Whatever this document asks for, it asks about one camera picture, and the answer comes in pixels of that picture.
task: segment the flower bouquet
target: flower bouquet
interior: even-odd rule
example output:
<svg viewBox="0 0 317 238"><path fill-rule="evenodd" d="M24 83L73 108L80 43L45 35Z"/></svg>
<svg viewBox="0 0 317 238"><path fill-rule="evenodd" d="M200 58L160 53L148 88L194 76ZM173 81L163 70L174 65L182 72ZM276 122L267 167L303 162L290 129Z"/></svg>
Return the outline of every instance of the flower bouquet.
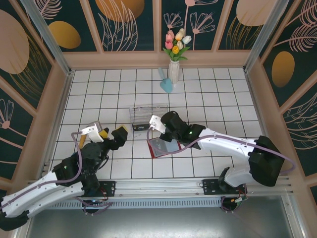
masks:
<svg viewBox="0 0 317 238"><path fill-rule="evenodd" d="M182 54L187 51L190 47L186 47L192 40L191 36L185 36L185 30L181 28L179 32L174 35L172 30L169 30L165 37L165 47L163 50L169 55L169 78L175 85L178 81L179 73L179 61L187 60Z"/></svg>

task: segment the white vase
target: white vase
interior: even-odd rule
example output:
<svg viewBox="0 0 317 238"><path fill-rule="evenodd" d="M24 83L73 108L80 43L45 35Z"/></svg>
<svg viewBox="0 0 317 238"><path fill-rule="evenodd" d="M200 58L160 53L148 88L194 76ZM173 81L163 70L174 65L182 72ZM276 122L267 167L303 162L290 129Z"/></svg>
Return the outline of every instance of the white vase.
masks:
<svg viewBox="0 0 317 238"><path fill-rule="evenodd" d="M179 61L170 60L169 63L169 78L172 81L172 84L175 85L178 82L178 74L179 74Z"/></svg>

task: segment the robotic arm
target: robotic arm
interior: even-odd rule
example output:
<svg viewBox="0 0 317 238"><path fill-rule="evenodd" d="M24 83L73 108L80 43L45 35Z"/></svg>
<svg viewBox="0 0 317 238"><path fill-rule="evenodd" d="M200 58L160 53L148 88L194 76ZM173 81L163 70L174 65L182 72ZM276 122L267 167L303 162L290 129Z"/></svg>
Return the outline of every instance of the robotic arm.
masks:
<svg viewBox="0 0 317 238"><path fill-rule="evenodd" d="M91 142L80 148L82 169L76 179L73 178L79 171L78 152L62 160L35 183L0 199L0 228L11 231L55 203L84 194L94 195L100 188L96 172L108 161L108 152L117 150L127 140L128 132L123 126L111 133L113 140L107 137L108 132L98 121L81 130L82 138L88 135Z"/></svg>
<svg viewBox="0 0 317 238"><path fill-rule="evenodd" d="M279 152L265 136L252 140L224 135L202 125L188 125L174 111L166 113L162 118L152 116L150 125L161 132L162 140L171 142L175 139L185 146L196 141L191 147L225 152L246 161L246 165L227 167L223 170L218 185L225 192L253 181L265 186L276 184L284 159L266 150L255 148L264 147Z"/></svg>

